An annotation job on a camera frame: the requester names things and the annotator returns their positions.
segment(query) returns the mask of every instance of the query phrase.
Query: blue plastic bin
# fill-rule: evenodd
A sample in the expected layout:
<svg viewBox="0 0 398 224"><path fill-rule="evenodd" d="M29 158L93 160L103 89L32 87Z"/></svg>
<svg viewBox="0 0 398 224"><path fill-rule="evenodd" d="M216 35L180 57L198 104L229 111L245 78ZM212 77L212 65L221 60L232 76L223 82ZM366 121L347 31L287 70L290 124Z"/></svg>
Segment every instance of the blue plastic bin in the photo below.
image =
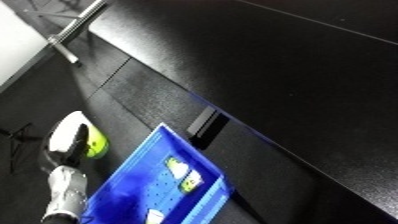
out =
<svg viewBox="0 0 398 224"><path fill-rule="evenodd" d="M198 171L204 180L194 191L181 192L165 165L174 157ZM209 223L233 192L224 174L166 125L152 134L89 199L83 223L141 224L149 209L165 216L162 224Z"/></svg>

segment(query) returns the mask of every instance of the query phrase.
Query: black table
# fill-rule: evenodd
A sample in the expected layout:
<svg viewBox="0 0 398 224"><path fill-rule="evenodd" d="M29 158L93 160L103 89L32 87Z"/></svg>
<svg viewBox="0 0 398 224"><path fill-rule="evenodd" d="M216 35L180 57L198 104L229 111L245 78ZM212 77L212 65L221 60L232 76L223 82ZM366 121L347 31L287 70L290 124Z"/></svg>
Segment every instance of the black table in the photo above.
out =
<svg viewBox="0 0 398 224"><path fill-rule="evenodd" d="M90 31L397 214L393 42L237 1L118 1Z"/></svg>

